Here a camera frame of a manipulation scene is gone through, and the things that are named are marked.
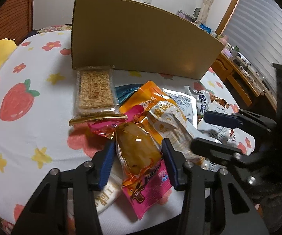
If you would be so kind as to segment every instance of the metal screw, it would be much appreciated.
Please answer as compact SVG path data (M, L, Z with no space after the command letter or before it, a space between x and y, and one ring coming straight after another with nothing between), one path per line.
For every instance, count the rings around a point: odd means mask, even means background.
M194 166L193 162L190 162L190 161L185 162L185 167L186 167L186 168L190 169L190 168L192 168L193 166Z
M51 169L49 173L50 173L51 175L57 175L58 172L59 172L58 169Z
M224 176L228 174L228 170L225 169L225 168L221 168L221 169L219 169L218 171L219 171L220 174L222 174L222 175L224 175Z
M241 159L241 154L239 154L239 153L234 153L234 157L235 157L237 160L240 160L240 159Z
M250 185L253 185L256 182L256 178L250 176L247 178L247 181Z
M87 161L83 164L84 167L86 168L92 168L94 166L93 162Z

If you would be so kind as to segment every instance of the wall switch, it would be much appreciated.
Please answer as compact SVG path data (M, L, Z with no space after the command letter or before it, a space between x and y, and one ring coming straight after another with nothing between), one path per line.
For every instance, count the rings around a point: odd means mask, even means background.
M142 0L142 2L147 3L147 4L151 4L152 0Z

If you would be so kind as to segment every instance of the striped roller blind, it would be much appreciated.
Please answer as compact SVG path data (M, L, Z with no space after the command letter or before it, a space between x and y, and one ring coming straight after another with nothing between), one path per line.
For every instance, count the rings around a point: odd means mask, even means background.
M282 9L274 0L239 0L224 32L276 93L276 71L282 64Z

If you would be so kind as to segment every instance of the brown cardboard panel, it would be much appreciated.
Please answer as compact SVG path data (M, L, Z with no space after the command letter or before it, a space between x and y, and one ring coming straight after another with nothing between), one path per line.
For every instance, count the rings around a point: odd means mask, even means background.
M131 0L75 0L72 67L114 65L201 79L222 43L167 11Z

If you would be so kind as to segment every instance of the wooden louvered door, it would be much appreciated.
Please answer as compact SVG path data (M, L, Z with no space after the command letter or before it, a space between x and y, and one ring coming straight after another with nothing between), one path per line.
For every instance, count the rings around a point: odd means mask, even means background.
M33 0L6 0L0 8L0 40L15 39L18 45L32 30Z

